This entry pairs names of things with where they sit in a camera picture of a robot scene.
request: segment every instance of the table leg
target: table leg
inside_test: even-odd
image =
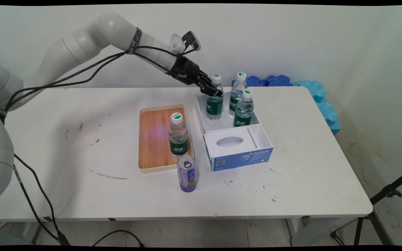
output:
[[[292,246],[311,246],[353,218],[311,218],[303,226],[300,218],[286,219],[291,233]]]

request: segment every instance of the bottle cap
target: bottle cap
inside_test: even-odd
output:
[[[212,84],[214,85],[220,85],[221,84],[221,76],[218,74],[215,74],[212,76]]]
[[[246,98],[246,99],[252,98],[252,90],[251,89],[244,89],[243,94],[241,96],[243,98]]]
[[[245,81],[246,80],[246,73],[238,73],[237,74],[238,81]]]
[[[182,122],[182,114],[181,113],[172,114],[172,123],[173,124],[180,124],[181,122]]]

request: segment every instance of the water bottle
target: water bottle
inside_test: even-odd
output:
[[[215,74],[212,76],[212,85],[220,91],[223,91],[221,86],[221,76]],[[221,97],[207,96],[207,118],[210,120],[217,120],[221,118],[221,111],[223,108],[223,95]]]
[[[170,150],[174,155],[184,155],[188,152],[188,130],[182,121],[181,113],[172,114],[169,127]]]
[[[247,88],[246,84],[246,73],[238,73],[237,80],[233,83],[232,91],[230,92],[230,103],[229,103],[229,114],[230,116],[235,115],[235,107],[238,100],[243,93],[243,90]]]
[[[244,89],[243,95],[238,100],[233,125],[235,127],[251,124],[252,113],[254,112],[254,101],[252,101],[252,90]]]

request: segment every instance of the beverage can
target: beverage can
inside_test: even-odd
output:
[[[195,159],[186,154],[179,157],[177,162],[179,186],[184,192],[191,192],[196,188]]]

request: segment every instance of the table surface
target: table surface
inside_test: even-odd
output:
[[[365,216],[373,207],[304,87],[254,87],[269,162],[211,172],[197,87],[47,89],[10,112],[15,153],[32,167],[58,220]],[[185,104],[199,181],[181,191],[176,170],[140,173],[139,110]],[[15,160],[38,215],[51,216],[32,173]],[[34,221],[15,175],[0,221]]]

